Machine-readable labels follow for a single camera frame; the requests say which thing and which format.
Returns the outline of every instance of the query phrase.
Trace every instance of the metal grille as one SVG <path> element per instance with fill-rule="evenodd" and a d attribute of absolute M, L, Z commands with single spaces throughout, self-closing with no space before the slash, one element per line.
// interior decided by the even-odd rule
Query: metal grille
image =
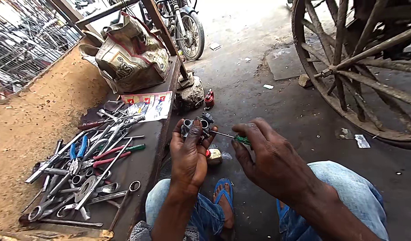
<path fill-rule="evenodd" d="M 45 0 L 0 0 L 0 100 L 20 91 L 80 37 Z"/>

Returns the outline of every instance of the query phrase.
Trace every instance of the person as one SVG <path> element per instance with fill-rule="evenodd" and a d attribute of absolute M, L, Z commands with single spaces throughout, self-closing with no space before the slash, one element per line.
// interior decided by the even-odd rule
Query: person
<path fill-rule="evenodd" d="M 203 241 L 208 230 L 222 235 L 234 226 L 230 180 L 219 180 L 213 201 L 198 193 L 214 135 L 198 144 L 202 128 L 197 117 L 183 141 L 183 121 L 172 133 L 171 179 L 149 192 L 146 222 L 134 226 L 132 241 Z M 232 141 L 232 146 L 247 178 L 277 199 L 282 240 L 389 240 L 382 197 L 365 178 L 331 161 L 307 164 L 262 118 L 232 130 L 251 141 L 255 162 L 243 144 Z"/>

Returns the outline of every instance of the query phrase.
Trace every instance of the motorcycle shock absorber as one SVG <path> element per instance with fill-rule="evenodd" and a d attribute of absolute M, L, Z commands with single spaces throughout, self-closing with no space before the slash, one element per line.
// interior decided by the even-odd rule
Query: motorcycle shock absorber
<path fill-rule="evenodd" d="M 178 6 L 177 0 L 171 0 L 171 2 L 173 3 L 173 6 L 174 6 L 174 12 L 176 12 L 177 22 L 179 22 L 181 36 L 183 36 L 183 38 L 185 38 L 186 37 L 186 30 L 184 29 L 183 22 L 181 21 L 180 8 Z"/>

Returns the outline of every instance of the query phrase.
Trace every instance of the carburetor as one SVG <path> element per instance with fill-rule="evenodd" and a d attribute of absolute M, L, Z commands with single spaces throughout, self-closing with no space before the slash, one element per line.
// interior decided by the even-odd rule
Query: carburetor
<path fill-rule="evenodd" d="M 202 141 L 210 136 L 208 131 L 211 129 L 210 125 L 214 123 L 213 117 L 211 114 L 207 112 L 203 112 L 201 117 L 199 118 L 202 124 L 202 136 L 199 138 L 198 143 L 202 143 Z M 186 139 L 187 134 L 189 133 L 191 127 L 193 124 L 193 120 L 186 119 L 183 122 L 183 125 L 181 126 L 181 134 L 183 136 L 183 139 Z"/>

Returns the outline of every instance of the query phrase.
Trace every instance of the hand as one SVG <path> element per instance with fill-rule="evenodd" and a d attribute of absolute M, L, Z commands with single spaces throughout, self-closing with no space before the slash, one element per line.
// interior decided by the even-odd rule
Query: hand
<path fill-rule="evenodd" d="M 246 147 L 232 141 L 246 176 L 272 196 L 292 206 L 307 202 L 309 195 L 326 188 L 292 145 L 262 118 L 234 125 L 232 130 L 248 137 L 256 155 L 253 162 Z"/>
<path fill-rule="evenodd" d="M 214 139 L 215 133 L 210 133 L 207 139 L 198 144 L 202 135 L 202 125 L 199 117 L 193 121 L 186 140 L 183 142 L 181 126 L 184 119 L 179 120 L 173 130 L 170 144 L 171 152 L 171 185 L 182 192 L 197 195 L 207 174 L 206 151 Z"/>

